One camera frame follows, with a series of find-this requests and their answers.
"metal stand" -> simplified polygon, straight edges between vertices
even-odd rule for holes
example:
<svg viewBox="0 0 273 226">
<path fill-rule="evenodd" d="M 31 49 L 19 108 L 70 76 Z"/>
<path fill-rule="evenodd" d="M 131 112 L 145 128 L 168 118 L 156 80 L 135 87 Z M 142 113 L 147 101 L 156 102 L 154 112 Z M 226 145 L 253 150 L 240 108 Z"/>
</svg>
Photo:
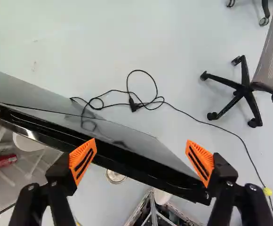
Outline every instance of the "metal stand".
<svg viewBox="0 0 273 226">
<path fill-rule="evenodd" d="M 179 218 L 183 222 L 180 225 L 197 226 L 196 223 L 184 216 L 170 203 L 162 206 L 156 205 L 153 190 L 150 190 L 144 196 L 124 226 L 177 226 L 177 224 L 168 219 L 169 215 L 165 214 L 165 210 L 171 212 L 177 219 Z"/>
</svg>

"white floor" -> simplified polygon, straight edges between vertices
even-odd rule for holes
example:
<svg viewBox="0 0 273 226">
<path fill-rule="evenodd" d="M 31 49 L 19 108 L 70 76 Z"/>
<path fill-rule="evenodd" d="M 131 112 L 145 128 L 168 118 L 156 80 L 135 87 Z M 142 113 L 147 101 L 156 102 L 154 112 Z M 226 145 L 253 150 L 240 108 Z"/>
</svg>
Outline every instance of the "white floor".
<svg viewBox="0 0 273 226">
<path fill-rule="evenodd" d="M 260 2 L 255 6 L 248 0 L 237 0 L 231 9 L 224 0 L 0 0 L 0 71 L 65 97 L 90 99 L 110 89 L 124 90 L 127 74 L 143 69 L 155 78 L 166 101 L 207 121 L 206 113 L 222 109 L 232 90 L 213 81 L 202 82 L 199 76 L 207 70 L 240 81 L 240 66 L 230 65 L 238 55 L 247 57 L 252 76 L 268 30 L 258 25 L 262 15 Z M 154 96 L 152 82 L 140 73 L 131 76 L 129 87 L 144 101 Z M 253 116 L 244 100 L 213 123 L 245 140 L 262 179 L 273 190 L 273 104 L 269 94 L 256 92 L 255 96 L 263 127 L 247 126 Z M 127 100 L 125 95 L 106 97 L 110 104 Z M 99 114 L 158 137 L 188 165 L 185 143 L 193 140 L 221 153 L 237 169 L 239 184 L 260 184 L 236 137 L 200 125 L 167 106 L 137 113 L 115 107 Z M 110 192 L 108 187 L 101 189 Z M 137 203 L 137 190 L 131 205 Z M 114 211 L 114 200 L 107 201 L 105 195 L 100 203 L 109 206 L 108 219 L 120 218 L 115 216 L 120 211 Z M 77 206 L 82 202 L 87 201 L 75 200 Z M 175 202 L 207 222 L 211 207 Z M 100 219 L 94 220 L 97 226 L 105 225 L 100 208 L 90 215 Z M 239 225 L 238 214 L 232 225 Z"/>
</svg>

